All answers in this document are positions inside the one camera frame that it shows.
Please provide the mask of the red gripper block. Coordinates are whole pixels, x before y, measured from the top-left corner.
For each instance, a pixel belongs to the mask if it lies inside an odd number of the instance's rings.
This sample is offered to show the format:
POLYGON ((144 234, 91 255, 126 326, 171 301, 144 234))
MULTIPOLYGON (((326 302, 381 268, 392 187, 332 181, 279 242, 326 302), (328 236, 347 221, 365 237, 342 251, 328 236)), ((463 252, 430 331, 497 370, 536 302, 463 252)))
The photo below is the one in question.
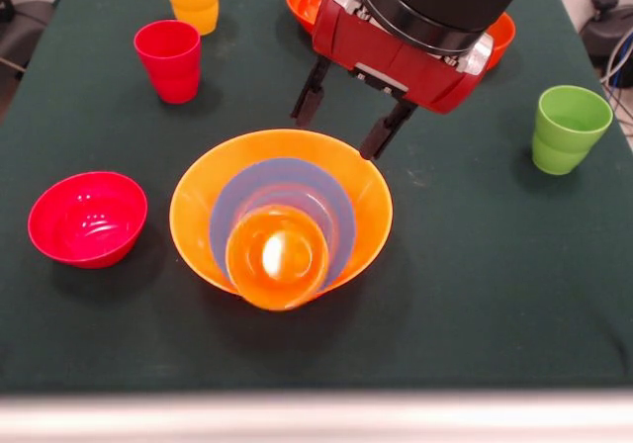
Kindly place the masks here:
POLYGON ((430 54, 392 36, 374 22, 345 12, 335 0, 321 0, 313 30, 314 50, 321 54, 299 95, 291 118, 298 128, 312 121, 324 96, 322 82, 330 60, 346 70, 376 79, 401 96, 380 118, 359 148, 363 159, 378 159, 417 105, 439 114, 457 108, 484 76, 484 41, 455 58, 430 54))

